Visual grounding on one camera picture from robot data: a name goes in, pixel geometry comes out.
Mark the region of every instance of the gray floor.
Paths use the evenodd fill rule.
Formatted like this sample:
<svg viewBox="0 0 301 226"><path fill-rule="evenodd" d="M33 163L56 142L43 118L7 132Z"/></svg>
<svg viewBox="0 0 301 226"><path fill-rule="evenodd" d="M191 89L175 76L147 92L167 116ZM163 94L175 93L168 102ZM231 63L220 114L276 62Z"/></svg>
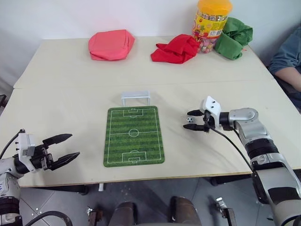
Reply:
<svg viewBox="0 0 301 226"><path fill-rule="evenodd" d="M124 202L135 202L139 223L167 222L168 206L172 196L183 196L194 203L203 226L227 226L212 206L213 199L222 197L228 207L234 209L238 226L273 226L269 206L257 202L250 179L212 186L204 178L149 180L106 184L105 190L91 187L87 195L22 188L20 211L24 225L32 218L49 210L67 214L74 226L86 226L87 206L98 206L104 211L104 219L98 226L107 226L114 208ZM34 226L64 226L62 220L46 217Z"/></svg>

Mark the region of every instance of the green mat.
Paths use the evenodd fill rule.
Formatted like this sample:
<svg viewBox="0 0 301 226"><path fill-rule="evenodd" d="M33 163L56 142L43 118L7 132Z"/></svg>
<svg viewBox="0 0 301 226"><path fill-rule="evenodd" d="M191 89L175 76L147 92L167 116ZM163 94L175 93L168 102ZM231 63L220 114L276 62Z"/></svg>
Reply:
<svg viewBox="0 0 301 226"><path fill-rule="evenodd" d="M163 162L157 107L118 107L108 110L103 158L105 167Z"/></svg>

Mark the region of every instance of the center circle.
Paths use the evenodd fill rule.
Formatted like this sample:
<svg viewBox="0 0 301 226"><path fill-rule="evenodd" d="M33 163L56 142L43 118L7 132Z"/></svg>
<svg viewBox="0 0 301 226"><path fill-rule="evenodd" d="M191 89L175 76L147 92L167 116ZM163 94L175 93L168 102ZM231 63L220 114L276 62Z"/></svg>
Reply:
<svg viewBox="0 0 301 226"><path fill-rule="evenodd" d="M128 135L130 137L137 137L139 135L139 131L137 129L131 129L129 132L128 132Z"/></svg>

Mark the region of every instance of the red cloth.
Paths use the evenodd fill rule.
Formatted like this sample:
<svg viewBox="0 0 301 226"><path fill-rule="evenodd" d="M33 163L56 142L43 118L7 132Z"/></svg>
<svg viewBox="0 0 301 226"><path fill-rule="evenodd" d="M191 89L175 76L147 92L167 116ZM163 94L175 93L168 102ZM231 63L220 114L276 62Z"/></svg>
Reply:
<svg viewBox="0 0 301 226"><path fill-rule="evenodd" d="M168 44L156 44L158 49L150 56L156 62L168 62L183 64L195 57L199 49L199 43L187 34L180 34Z"/></svg>

